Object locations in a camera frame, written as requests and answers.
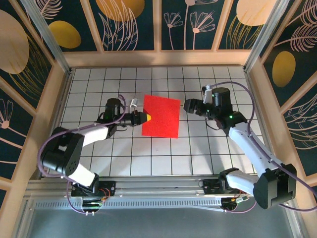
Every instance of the yellow object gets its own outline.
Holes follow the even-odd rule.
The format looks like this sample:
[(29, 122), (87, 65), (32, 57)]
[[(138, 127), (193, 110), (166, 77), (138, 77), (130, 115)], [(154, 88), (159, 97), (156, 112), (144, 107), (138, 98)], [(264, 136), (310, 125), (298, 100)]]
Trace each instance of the yellow object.
[(66, 21), (54, 21), (49, 25), (57, 43), (65, 48), (73, 49), (81, 44), (79, 32)]
[(98, 7), (106, 17), (115, 21), (130, 20), (127, 16), (125, 16), (124, 19), (123, 16), (126, 15), (126, 13), (123, 11), (124, 7), (121, 2), (123, 2), (126, 7), (127, 14), (129, 14), (129, 9), (131, 9), (135, 18), (142, 13), (145, 5), (144, 0), (96, 0)]
[(237, 4), (238, 20), (247, 26), (263, 25), (275, 2), (276, 0), (239, 0)]
[(147, 121), (150, 121), (151, 119), (152, 117), (149, 114), (147, 114)]
[(20, 23), (0, 10), (0, 69), (10, 74), (24, 70), (29, 60), (29, 42)]
[(285, 87), (292, 79), (296, 68), (296, 60), (292, 53), (282, 51), (273, 63), (273, 82), (277, 87)]

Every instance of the purple cable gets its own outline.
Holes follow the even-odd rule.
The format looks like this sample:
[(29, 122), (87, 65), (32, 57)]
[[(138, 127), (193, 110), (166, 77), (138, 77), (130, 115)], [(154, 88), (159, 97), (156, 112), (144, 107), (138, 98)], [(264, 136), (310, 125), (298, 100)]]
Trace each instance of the purple cable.
[[(286, 170), (285, 168), (283, 168), (281, 165), (279, 165), (277, 162), (275, 162), (274, 160), (271, 160), (270, 156), (262, 149), (262, 147), (255, 141), (255, 139), (253, 138), (253, 135), (251, 134), (251, 121), (253, 120), (254, 117), (254, 113), (255, 113), (255, 102), (254, 102), (254, 98), (253, 95), (251, 94), (251, 92), (241, 83), (237, 83), (237, 82), (222, 82), (222, 83), (217, 83), (212, 85), (211, 87), (214, 86), (218, 86), (221, 84), (227, 84), (227, 83), (233, 83), (233, 84), (237, 84), (240, 87), (244, 88), (245, 91), (247, 91), (247, 93), (249, 94), (251, 101), (252, 101), (252, 114), (251, 114), (251, 118), (248, 121), (248, 134), (250, 135), (250, 139), (253, 142), (253, 144), (265, 155), (265, 157), (275, 166), (277, 166), (280, 170), (282, 170), (283, 172), (285, 172), (286, 174), (288, 174), (290, 177), (292, 177), (293, 179), (295, 179), (296, 181), (300, 182), (302, 185), (304, 185), (310, 192), (313, 193), (313, 195), (315, 197), (317, 197), (317, 192), (315, 192), (313, 190), (313, 188), (311, 188), (307, 183), (305, 183), (304, 181), (302, 181), (299, 177), (297, 177), (296, 175), (292, 174), (291, 172), (289, 172), (288, 170)], [(317, 211), (317, 206), (310, 208), (310, 209), (298, 209), (298, 208), (293, 208), (293, 207), (289, 207), (286, 206), (284, 204), (279, 204), (281, 207), (284, 208), (288, 208), (292, 211), (296, 211), (296, 212), (313, 212), (313, 211)], [(255, 207), (255, 204), (253, 207), (251, 207), (250, 209), (246, 210), (245, 212), (248, 212), (250, 210), (252, 210)], [(244, 213), (244, 212), (234, 212), (234, 211), (230, 211), (230, 213)]]
[(92, 128), (92, 127), (95, 127), (95, 126), (108, 126), (108, 125), (111, 125), (111, 124), (114, 124), (114, 123), (120, 121), (120, 120), (124, 117), (124, 115), (125, 115), (125, 111), (126, 111), (126, 101), (125, 101), (124, 97), (123, 97), (121, 94), (119, 94), (118, 97), (120, 97), (120, 98), (123, 100), (124, 106), (123, 106), (123, 113), (122, 113), (122, 115), (121, 115), (117, 120), (115, 120), (115, 121), (113, 121), (113, 122), (109, 122), (109, 123), (104, 123), (104, 124), (96, 124), (96, 123), (95, 123), (95, 124), (92, 124), (92, 125), (87, 125), (87, 126), (83, 126), (83, 127), (76, 128), (76, 129), (71, 129), (71, 130), (62, 131), (62, 132), (59, 132), (59, 133), (57, 133), (57, 134), (52, 135), (50, 138), (48, 138), (48, 139), (43, 143), (43, 145), (40, 147), (40, 149), (39, 149), (39, 151), (38, 151), (38, 155), (37, 155), (38, 168), (39, 168), (39, 170), (41, 171), (41, 173), (42, 173), (43, 175), (45, 175), (46, 177), (51, 177), (51, 178), (58, 178), (58, 177), (63, 176), (63, 177), (65, 177), (67, 180), (69, 180), (69, 181), (71, 181), (71, 182), (74, 182), (74, 181), (72, 181), (70, 178), (68, 178), (67, 176), (64, 176), (64, 175), (51, 175), (51, 174), (48, 174), (48, 173), (44, 170), (44, 168), (43, 168), (43, 166), (42, 166), (42, 164), (41, 164), (41, 154), (42, 154), (42, 152), (43, 152), (45, 146), (47, 145), (48, 142), (50, 142), (51, 140), (53, 140), (54, 138), (56, 138), (56, 137), (58, 137), (58, 136), (65, 135), (65, 134), (67, 134), (67, 133), (71, 133), (71, 132), (74, 132), (74, 131), (81, 131), (81, 130), (89, 129), (89, 128)]

